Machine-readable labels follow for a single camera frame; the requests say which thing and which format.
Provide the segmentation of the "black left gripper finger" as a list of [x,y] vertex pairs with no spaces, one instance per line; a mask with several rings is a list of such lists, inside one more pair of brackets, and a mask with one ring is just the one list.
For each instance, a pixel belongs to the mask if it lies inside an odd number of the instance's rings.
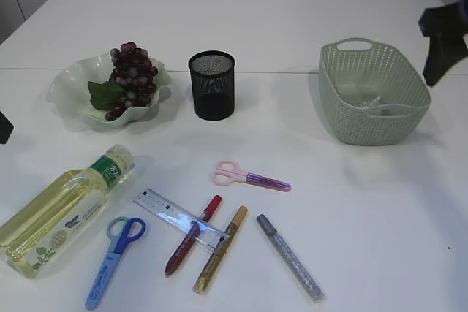
[[3,114],[0,113],[0,143],[6,144],[14,130],[13,124],[10,120]]

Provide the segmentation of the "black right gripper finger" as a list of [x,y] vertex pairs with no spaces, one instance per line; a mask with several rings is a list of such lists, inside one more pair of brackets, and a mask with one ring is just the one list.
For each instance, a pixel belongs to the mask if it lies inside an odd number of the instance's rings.
[[467,58],[467,3],[458,1],[427,8],[418,21],[421,33],[429,38],[429,51],[423,77],[435,86],[458,62]]

